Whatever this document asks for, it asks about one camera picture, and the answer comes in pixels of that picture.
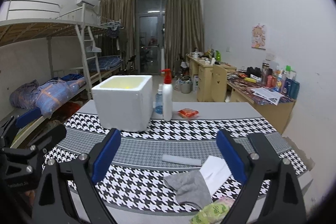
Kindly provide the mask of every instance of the blue bottle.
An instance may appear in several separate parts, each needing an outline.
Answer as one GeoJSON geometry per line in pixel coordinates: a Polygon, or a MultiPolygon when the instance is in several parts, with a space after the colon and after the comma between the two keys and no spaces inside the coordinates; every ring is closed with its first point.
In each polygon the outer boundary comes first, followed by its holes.
{"type": "Polygon", "coordinates": [[[289,91],[289,97],[296,100],[299,94],[300,83],[297,81],[292,81],[291,90],[289,91]]]}
{"type": "Polygon", "coordinates": [[[155,112],[157,114],[163,114],[163,99],[162,99],[163,84],[159,84],[159,89],[155,95],[155,112]]]}

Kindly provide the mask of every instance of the air conditioner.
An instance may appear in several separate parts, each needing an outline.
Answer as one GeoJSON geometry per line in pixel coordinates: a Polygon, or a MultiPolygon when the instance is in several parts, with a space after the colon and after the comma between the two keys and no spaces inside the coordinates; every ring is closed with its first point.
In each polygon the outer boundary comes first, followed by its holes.
{"type": "Polygon", "coordinates": [[[77,0],[77,5],[82,6],[83,3],[86,3],[92,7],[95,7],[99,4],[99,0],[77,0]]]}

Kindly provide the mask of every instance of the blanket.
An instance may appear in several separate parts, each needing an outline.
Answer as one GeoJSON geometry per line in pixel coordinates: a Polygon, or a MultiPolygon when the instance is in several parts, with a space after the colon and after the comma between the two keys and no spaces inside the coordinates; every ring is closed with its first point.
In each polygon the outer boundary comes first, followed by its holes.
{"type": "Polygon", "coordinates": [[[44,117],[49,118],[64,103],[77,94],[85,85],[85,78],[64,81],[50,80],[39,86],[36,80],[17,88],[9,97],[13,107],[33,109],[38,107],[44,117]]]}

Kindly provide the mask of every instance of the styrofoam box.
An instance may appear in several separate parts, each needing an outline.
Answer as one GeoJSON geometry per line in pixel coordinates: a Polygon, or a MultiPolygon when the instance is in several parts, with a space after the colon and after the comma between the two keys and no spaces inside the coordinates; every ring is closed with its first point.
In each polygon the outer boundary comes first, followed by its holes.
{"type": "Polygon", "coordinates": [[[144,131],[153,112],[152,76],[116,75],[92,88],[103,128],[144,131]]]}

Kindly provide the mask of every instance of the wooden bed slats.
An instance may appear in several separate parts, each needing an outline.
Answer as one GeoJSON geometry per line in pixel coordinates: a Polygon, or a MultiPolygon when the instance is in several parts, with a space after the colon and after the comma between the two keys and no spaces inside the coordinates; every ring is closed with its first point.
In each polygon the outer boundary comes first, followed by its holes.
{"type": "MultiPolygon", "coordinates": [[[[44,38],[77,36],[76,24],[60,22],[26,22],[0,26],[0,47],[19,41],[44,38]]],[[[91,26],[93,35],[106,33],[105,28],[91,26]]]]}

